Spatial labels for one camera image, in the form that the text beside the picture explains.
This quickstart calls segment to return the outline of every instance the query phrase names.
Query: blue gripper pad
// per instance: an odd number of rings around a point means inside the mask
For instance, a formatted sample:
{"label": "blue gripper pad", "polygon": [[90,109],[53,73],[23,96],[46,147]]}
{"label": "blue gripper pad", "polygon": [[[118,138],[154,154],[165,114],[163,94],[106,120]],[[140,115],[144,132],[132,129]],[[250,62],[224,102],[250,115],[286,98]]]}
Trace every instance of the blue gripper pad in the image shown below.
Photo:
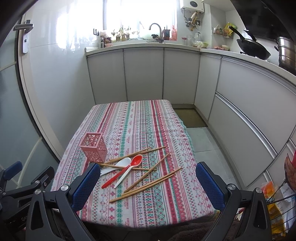
{"label": "blue gripper pad", "polygon": [[201,162],[196,165],[195,173],[213,207],[222,211],[225,208],[224,193]]}
{"label": "blue gripper pad", "polygon": [[83,208],[93,188],[95,187],[98,179],[100,178],[101,169],[96,163],[90,170],[86,170],[86,175],[80,182],[72,195],[72,209],[76,212]]}
{"label": "blue gripper pad", "polygon": [[18,174],[22,170],[22,163],[20,161],[15,162],[10,167],[5,169],[3,178],[6,181],[12,179],[16,174]]}

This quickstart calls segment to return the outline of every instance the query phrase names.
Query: frying pan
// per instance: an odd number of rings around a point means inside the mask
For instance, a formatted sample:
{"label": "frying pan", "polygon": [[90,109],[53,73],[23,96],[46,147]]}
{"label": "frying pan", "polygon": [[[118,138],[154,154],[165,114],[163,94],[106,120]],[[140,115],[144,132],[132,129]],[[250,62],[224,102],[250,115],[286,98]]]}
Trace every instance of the frying pan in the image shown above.
{"label": "frying pan", "polygon": [[266,50],[266,48],[263,45],[257,42],[257,39],[249,30],[244,31],[252,39],[245,39],[244,36],[242,36],[241,33],[232,26],[229,26],[229,29],[231,29],[240,37],[240,39],[237,39],[237,43],[241,50],[243,50],[247,55],[258,57],[263,60],[266,60],[270,57],[270,53]]}

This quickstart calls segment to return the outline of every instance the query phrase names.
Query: door handle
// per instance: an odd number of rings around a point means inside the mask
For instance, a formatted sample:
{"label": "door handle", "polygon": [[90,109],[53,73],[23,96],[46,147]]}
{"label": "door handle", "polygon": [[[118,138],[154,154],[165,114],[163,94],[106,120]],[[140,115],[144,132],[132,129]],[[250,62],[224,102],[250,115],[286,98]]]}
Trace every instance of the door handle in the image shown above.
{"label": "door handle", "polygon": [[28,33],[33,28],[34,28],[34,24],[33,23],[16,24],[15,27],[13,28],[13,31],[24,29],[25,30],[25,33]]}
{"label": "door handle", "polygon": [[30,19],[27,19],[22,24],[16,24],[13,28],[13,31],[24,30],[22,36],[22,53],[28,53],[29,51],[29,32],[34,28],[34,24],[31,23]]}

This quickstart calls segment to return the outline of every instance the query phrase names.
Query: pink utensil holder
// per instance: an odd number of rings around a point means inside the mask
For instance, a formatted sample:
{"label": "pink utensil holder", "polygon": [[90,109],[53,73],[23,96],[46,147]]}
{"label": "pink utensil holder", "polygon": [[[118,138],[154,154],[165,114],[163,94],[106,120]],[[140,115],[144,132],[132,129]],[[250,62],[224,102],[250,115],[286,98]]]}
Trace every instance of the pink utensil holder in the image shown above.
{"label": "pink utensil holder", "polygon": [[103,139],[103,133],[87,132],[82,138],[79,147],[81,147],[89,161],[105,162],[107,148]]}

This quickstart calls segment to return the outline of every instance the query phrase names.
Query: water heater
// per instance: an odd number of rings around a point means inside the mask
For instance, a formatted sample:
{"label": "water heater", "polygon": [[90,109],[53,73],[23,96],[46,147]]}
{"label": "water heater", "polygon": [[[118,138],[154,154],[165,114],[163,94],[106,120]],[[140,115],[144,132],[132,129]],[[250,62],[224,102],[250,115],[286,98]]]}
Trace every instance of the water heater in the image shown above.
{"label": "water heater", "polygon": [[204,5],[200,0],[180,0],[180,7],[189,11],[205,12]]}

